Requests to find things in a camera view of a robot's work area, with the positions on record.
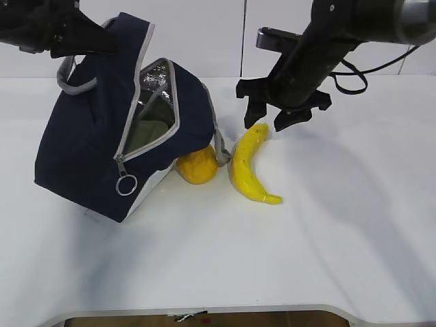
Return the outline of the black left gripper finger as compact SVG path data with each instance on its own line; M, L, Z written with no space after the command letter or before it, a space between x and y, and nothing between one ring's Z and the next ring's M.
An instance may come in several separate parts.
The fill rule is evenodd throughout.
M80 10L68 18L68 54L114 54L117 49L118 42L115 36Z
M70 56L79 56L79 55L85 55L84 52L59 52L59 51L50 51L50 56L52 59L58 59L63 57L70 57Z

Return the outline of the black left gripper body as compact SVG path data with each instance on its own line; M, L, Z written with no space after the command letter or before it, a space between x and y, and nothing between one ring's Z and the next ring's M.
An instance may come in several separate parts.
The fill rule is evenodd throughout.
M23 52L66 57L67 27L79 11L79 1L14 1L13 45Z

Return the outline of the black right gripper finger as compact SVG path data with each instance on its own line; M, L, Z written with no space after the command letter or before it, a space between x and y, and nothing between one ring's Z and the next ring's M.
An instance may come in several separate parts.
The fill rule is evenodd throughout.
M254 97L249 97L247 111L244 117L245 128L251 128L255 123L257 123L266 115L267 103Z
M296 112L282 110L274 120L275 131L280 132L295 124L306 123L311 118L311 109Z

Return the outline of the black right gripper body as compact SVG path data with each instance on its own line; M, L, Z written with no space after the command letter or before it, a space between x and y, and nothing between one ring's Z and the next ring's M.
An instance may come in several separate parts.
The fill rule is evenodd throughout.
M285 111L302 111L331 105L330 96L318 90L327 77L336 78L342 63L355 76L361 72L345 60L361 43L356 34L355 13L314 14L292 50L280 57L263 78L239 80L238 98L254 97Z

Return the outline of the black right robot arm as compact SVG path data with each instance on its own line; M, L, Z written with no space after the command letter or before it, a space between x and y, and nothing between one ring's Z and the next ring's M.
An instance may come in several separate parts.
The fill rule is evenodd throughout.
M279 109L276 131L309 121L313 108L327 110L331 97L319 87L328 77L340 76L338 64L366 84L367 72L345 60L361 44L408 45L411 54L434 39L434 1L314 1L303 33L258 29L257 48L280 57L266 77L236 85L236 96L248 99L245 128L265 117L268 106Z

